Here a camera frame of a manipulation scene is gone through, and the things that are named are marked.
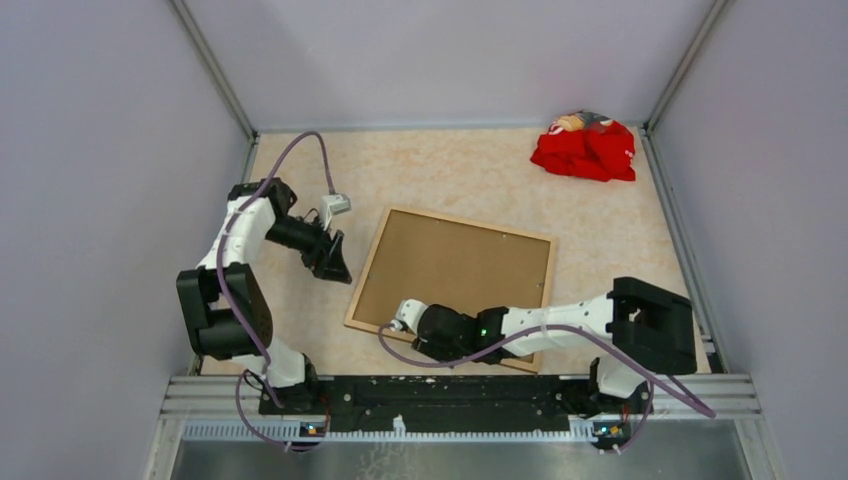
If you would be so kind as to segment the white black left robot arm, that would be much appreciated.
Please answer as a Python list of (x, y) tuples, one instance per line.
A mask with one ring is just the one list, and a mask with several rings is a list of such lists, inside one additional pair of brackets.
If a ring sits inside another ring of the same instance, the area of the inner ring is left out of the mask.
[(315, 367), (275, 336), (251, 263), (269, 241), (297, 251), (315, 278), (351, 283), (344, 234), (331, 229), (333, 217), (350, 211), (351, 201), (329, 193), (312, 220), (290, 215), (296, 202), (295, 192), (277, 177), (235, 185), (212, 247), (196, 267), (178, 274), (176, 290), (196, 354), (241, 365), (262, 382), (275, 407), (303, 414), (320, 401)]

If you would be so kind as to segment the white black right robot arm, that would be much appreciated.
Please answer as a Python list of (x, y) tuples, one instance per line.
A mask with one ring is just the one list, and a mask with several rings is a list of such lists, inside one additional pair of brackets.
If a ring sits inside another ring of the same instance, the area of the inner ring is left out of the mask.
[(573, 410), (583, 417), (620, 409), (656, 375), (698, 369), (690, 300), (633, 277), (616, 278), (608, 293), (569, 305), (499, 306), (475, 315), (406, 299), (390, 327), (412, 333), (414, 349), (433, 368), (592, 344), (602, 353), (577, 394)]

